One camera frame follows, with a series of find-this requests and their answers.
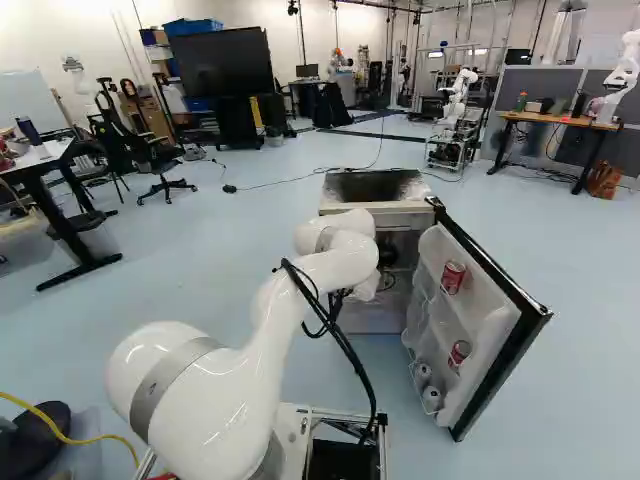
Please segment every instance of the green bottle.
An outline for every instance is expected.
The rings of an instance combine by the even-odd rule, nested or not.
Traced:
[[[524,90],[520,92],[518,97],[518,103],[516,104],[516,112],[524,112],[524,107],[527,105],[527,92]]]

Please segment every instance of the mini fridge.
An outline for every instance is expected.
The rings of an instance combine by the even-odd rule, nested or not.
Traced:
[[[419,171],[327,174],[320,214],[359,207],[376,222],[381,284],[371,304],[345,302],[338,321],[350,334],[397,334],[425,414],[461,441],[553,313],[449,216]],[[442,286],[448,262],[464,267],[454,293]]]

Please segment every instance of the open fridge door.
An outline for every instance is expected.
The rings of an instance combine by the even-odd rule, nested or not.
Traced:
[[[461,441],[553,313],[536,302],[428,197],[435,224],[420,237],[402,341],[425,413]],[[463,266],[457,292],[447,262]]]

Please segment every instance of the large monitor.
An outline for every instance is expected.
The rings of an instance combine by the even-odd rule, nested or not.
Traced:
[[[506,65],[531,65],[531,50],[527,48],[510,48],[504,58]]]
[[[189,97],[273,93],[267,34],[260,27],[170,37]]]
[[[307,63],[306,65],[296,65],[296,76],[298,78],[311,78],[318,76],[318,64]]]

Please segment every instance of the red soda can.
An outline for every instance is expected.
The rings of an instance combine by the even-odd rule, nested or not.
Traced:
[[[449,355],[449,368],[457,372],[462,362],[471,355],[471,344],[465,340],[458,340],[453,344],[451,354]]]
[[[444,271],[442,272],[442,278],[440,279],[440,287],[449,295],[455,295],[460,290],[462,285],[462,279],[467,271],[462,263],[455,260],[448,260],[444,264]]]

